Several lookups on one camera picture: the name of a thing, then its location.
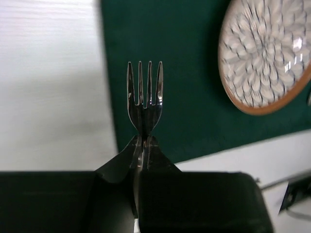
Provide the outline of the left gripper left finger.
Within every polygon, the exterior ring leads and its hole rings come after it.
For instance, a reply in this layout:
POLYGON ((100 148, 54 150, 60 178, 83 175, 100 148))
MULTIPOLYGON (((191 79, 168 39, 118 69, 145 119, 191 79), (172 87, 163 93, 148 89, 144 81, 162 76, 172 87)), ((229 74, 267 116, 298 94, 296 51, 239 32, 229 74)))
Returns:
POLYGON ((3 171, 3 233, 132 233, 130 167, 142 140, 134 136, 95 171, 3 171))

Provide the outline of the silver fork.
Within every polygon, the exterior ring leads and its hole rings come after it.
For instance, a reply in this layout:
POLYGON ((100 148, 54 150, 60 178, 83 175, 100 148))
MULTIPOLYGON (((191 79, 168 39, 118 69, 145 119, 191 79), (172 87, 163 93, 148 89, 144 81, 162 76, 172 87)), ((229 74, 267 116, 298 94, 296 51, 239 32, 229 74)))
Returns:
POLYGON ((127 110, 129 118, 138 132, 132 163, 130 165, 133 180, 135 218, 138 219, 141 233, 152 233, 152 221, 149 213, 152 211, 152 192, 150 184, 152 173, 148 170, 152 151, 152 130, 158 124, 163 109, 164 72, 163 62, 157 68, 155 94, 152 91, 152 62, 148 63, 147 91, 143 91, 142 62, 138 63, 138 89, 134 88, 134 71, 132 63, 127 66, 127 110))

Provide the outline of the dark green cloth napkin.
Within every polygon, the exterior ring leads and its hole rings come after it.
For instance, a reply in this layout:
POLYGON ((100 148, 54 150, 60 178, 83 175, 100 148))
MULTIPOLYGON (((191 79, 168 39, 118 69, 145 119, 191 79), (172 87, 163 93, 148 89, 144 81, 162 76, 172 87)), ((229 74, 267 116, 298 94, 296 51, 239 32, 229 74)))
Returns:
POLYGON ((127 112, 126 73, 164 67, 164 104, 152 134, 174 163, 311 127, 307 86, 272 114, 251 116, 229 100, 218 71, 226 0, 101 0, 118 150, 137 133, 127 112))

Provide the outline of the orange patterned plate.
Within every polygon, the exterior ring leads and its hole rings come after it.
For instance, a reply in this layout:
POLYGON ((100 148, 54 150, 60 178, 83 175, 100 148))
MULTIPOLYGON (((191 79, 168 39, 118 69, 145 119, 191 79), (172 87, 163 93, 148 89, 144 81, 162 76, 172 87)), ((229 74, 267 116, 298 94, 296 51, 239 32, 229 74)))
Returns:
POLYGON ((222 23, 218 68, 242 112, 266 115, 292 101, 311 79, 308 0, 232 0, 222 23))

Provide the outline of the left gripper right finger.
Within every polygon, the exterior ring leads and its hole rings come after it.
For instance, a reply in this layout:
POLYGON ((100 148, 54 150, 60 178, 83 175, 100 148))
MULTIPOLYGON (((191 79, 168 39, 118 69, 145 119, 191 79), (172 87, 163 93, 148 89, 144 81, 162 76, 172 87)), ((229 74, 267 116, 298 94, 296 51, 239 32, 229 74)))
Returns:
POLYGON ((148 137, 138 180, 142 233, 272 233, 261 190, 242 172, 183 172, 148 137))

